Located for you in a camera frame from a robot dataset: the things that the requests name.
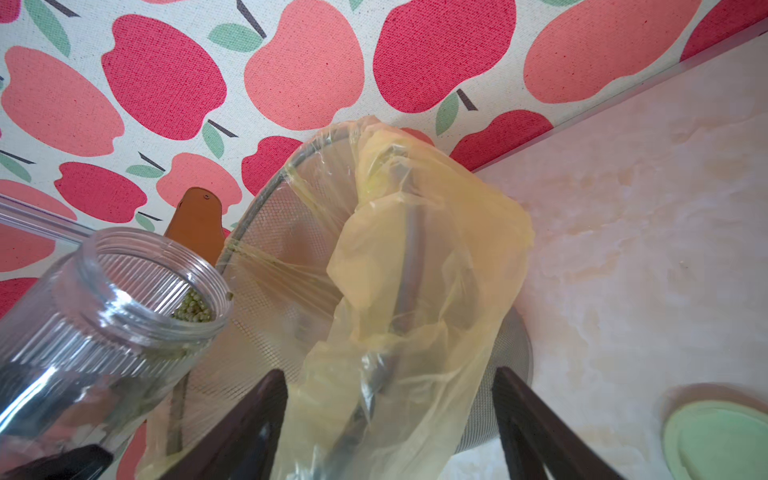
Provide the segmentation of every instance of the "apple pattern fabric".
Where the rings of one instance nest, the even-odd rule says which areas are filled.
[[[333,122],[374,114],[475,169],[766,17],[764,0],[0,0],[0,193],[163,233],[198,185],[231,229]],[[0,282],[56,257],[0,235]]]

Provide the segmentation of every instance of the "green lid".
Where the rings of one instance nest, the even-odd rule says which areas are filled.
[[[664,426],[675,480],[766,480],[768,415],[732,402],[695,402]]]

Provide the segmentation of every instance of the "plastic bag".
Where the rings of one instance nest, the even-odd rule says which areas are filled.
[[[277,366],[290,384],[271,478],[437,478],[525,277],[530,218],[375,118],[305,144],[265,190],[285,188],[303,207],[283,213],[282,240],[257,233],[263,191],[220,259],[234,320],[190,376],[206,386],[187,393],[184,448]],[[332,248],[307,247],[318,235]],[[232,385],[243,391],[224,398]],[[167,442],[170,420],[151,422]],[[162,444],[148,440],[146,472],[167,461]]]

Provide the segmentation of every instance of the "clear glass jar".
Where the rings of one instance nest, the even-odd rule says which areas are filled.
[[[170,317],[190,289],[209,323]],[[81,445],[119,449],[231,310],[221,275],[179,243],[94,233],[0,321],[0,473]]]

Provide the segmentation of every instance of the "countertop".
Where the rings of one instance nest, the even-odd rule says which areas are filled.
[[[764,35],[478,173],[534,222],[532,387],[626,478],[671,478],[679,405],[768,410],[767,85]],[[453,478],[508,478],[500,442]]]

